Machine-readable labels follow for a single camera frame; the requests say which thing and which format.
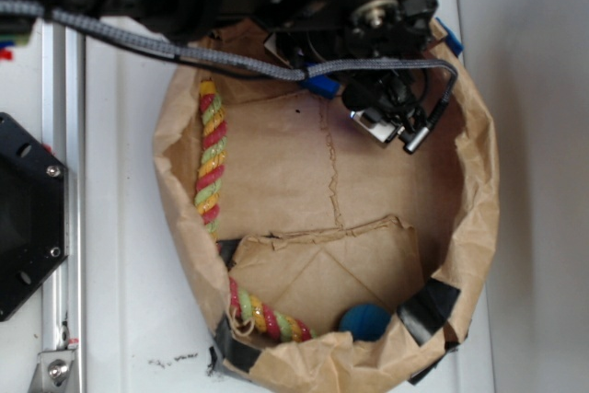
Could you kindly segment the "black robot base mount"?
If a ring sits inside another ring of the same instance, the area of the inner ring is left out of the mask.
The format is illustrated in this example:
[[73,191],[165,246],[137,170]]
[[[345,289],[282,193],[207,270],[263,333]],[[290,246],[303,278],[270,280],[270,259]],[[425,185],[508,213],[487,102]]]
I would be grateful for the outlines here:
[[1,114],[1,320],[64,261],[67,167]]

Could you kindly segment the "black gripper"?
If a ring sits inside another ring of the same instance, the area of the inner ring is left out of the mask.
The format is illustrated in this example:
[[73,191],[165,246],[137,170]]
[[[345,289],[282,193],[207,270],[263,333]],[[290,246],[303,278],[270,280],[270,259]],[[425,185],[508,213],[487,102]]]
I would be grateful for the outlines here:
[[414,57],[432,39],[437,0],[260,0],[267,52],[291,68],[336,59]]

